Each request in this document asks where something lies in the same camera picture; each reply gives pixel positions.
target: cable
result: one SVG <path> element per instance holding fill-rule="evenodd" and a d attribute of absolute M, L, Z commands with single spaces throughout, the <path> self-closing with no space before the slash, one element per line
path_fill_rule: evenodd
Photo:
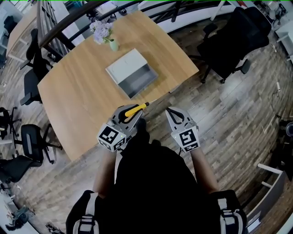
<path fill-rule="evenodd" d="M 272 109 L 273 109 L 273 112 L 274 112 L 275 116 L 276 116 L 277 118 L 279 118 L 279 119 L 285 119 L 285 120 L 287 120 L 287 119 L 291 119 L 290 117 L 289 117 L 289 118 L 287 118 L 287 117 L 282 117 L 282 116 L 280 116 L 280 115 L 277 114 L 277 112 L 275 111 L 274 106 L 273 106 L 273 103 L 274 103 L 274 95 L 276 95 L 276 97 L 278 98 L 278 97 L 279 97 L 278 91 L 274 92 L 274 93 L 271 95 L 271 107 L 272 107 Z"/>

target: black office chair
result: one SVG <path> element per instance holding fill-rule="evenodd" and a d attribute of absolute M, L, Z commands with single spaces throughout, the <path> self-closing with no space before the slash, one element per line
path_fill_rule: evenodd
<path fill-rule="evenodd" d="M 17 183 L 31 167 L 40 167 L 43 161 L 23 155 L 11 160 L 0 160 L 0 180 L 6 184 Z"/>
<path fill-rule="evenodd" d="M 255 7 L 245 10 L 236 7 L 226 26 L 218 30 L 216 35 L 208 37 L 216 29 L 217 26 L 213 23 L 206 26 L 204 42 L 197 47 L 200 56 L 189 56 L 208 64 L 201 80 L 203 84 L 211 69 L 222 77 L 222 84 L 231 73 L 240 70 L 246 74 L 250 68 L 249 60 L 246 60 L 240 67 L 236 66 L 246 54 L 269 44 L 267 36 L 271 30 L 271 24 Z"/>
<path fill-rule="evenodd" d="M 20 65 L 20 70 L 23 69 L 25 66 L 29 66 L 29 67 L 33 68 L 33 64 L 31 63 L 31 61 L 34 58 L 35 53 L 41 51 L 41 49 L 38 46 L 38 30 L 36 28 L 34 28 L 31 31 L 31 37 L 32 37 L 32 41 L 31 41 L 31 44 L 29 45 L 27 52 L 26 52 L 27 59 L 26 59 L 26 61 L 24 61 Z M 42 67 L 46 67 L 46 65 L 48 65 L 49 67 L 52 68 L 50 62 L 48 60 L 42 58 L 42 54 L 41 54 L 41 56 L 38 55 L 38 59 L 40 59 L 38 61 L 38 65 L 41 65 Z"/>
<path fill-rule="evenodd" d="M 8 16 L 4 20 L 4 28 L 8 32 L 8 37 L 9 37 L 10 33 L 12 32 L 12 30 L 15 28 L 16 25 L 17 25 L 17 23 L 14 21 L 13 16 Z"/>
<path fill-rule="evenodd" d="M 51 124 L 48 125 L 45 134 L 41 137 L 41 129 L 34 124 L 22 125 L 22 140 L 14 140 L 15 144 L 21 144 L 23 147 L 24 155 L 31 159 L 38 159 L 38 161 L 43 161 L 43 150 L 51 164 L 54 160 L 51 160 L 48 154 L 48 146 L 63 149 L 62 146 L 57 146 L 49 144 L 46 142 L 46 137 L 48 135 L 49 129 L 52 127 Z"/>
<path fill-rule="evenodd" d="M 32 42 L 27 50 L 27 60 L 21 64 L 20 69 L 30 66 L 33 69 L 24 75 L 24 97 L 20 100 L 21 105 L 29 105 L 33 101 L 42 103 L 38 84 L 49 72 L 47 66 L 53 67 L 50 62 L 42 57 L 41 49 L 38 46 L 38 30 L 31 31 Z"/>
<path fill-rule="evenodd" d="M 12 109 L 11 115 L 9 115 L 8 110 L 6 110 L 4 107 L 0 107 L 0 113 L 3 113 L 3 116 L 0 116 L 0 127 L 1 127 L 0 133 L 1 133 L 2 140 L 7 135 L 8 126 L 10 127 L 10 133 L 12 132 L 15 137 L 18 137 L 18 134 L 16 133 L 13 124 L 18 121 L 21 122 L 22 119 L 13 120 L 13 114 L 15 109 L 17 109 L 17 107 L 14 107 Z"/>
<path fill-rule="evenodd" d="M 0 54 L 0 69 L 3 69 L 6 64 L 6 49 L 3 50 L 2 54 Z"/>

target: wooden desk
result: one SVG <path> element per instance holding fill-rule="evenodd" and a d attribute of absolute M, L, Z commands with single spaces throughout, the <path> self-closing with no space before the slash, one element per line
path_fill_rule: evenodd
<path fill-rule="evenodd" d="M 35 4 L 29 12 L 27 12 L 23 18 L 17 23 L 15 28 L 12 30 L 9 36 L 8 44 L 7 44 L 7 52 L 6 55 L 12 59 L 16 59 L 20 62 L 24 62 L 23 59 L 18 58 L 11 54 L 13 48 L 15 47 L 17 41 L 24 43 L 27 45 L 22 39 L 23 33 L 27 30 L 30 24 L 37 18 L 37 4 Z"/>
<path fill-rule="evenodd" d="M 87 38 L 64 56 L 38 89 L 53 129 L 71 160 L 98 143 L 96 135 L 117 107 L 153 101 L 198 72 L 184 51 L 156 23 L 136 11 L 114 22 L 113 52 L 108 44 Z M 136 48 L 158 73 L 158 79 L 130 99 L 105 68 Z"/>

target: flower vase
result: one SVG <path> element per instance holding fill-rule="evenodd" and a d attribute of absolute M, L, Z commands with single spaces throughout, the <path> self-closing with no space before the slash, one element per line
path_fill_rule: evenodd
<path fill-rule="evenodd" d="M 110 47 L 113 51 L 118 51 L 119 45 L 116 40 L 110 39 L 109 44 L 110 44 Z"/>

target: purple flower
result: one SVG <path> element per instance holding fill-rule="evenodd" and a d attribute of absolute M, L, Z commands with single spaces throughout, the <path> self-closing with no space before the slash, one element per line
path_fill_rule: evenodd
<path fill-rule="evenodd" d="M 94 41 L 98 44 L 106 43 L 111 38 L 113 23 L 103 24 L 101 21 L 95 21 L 90 25 L 91 31 L 94 33 Z"/>

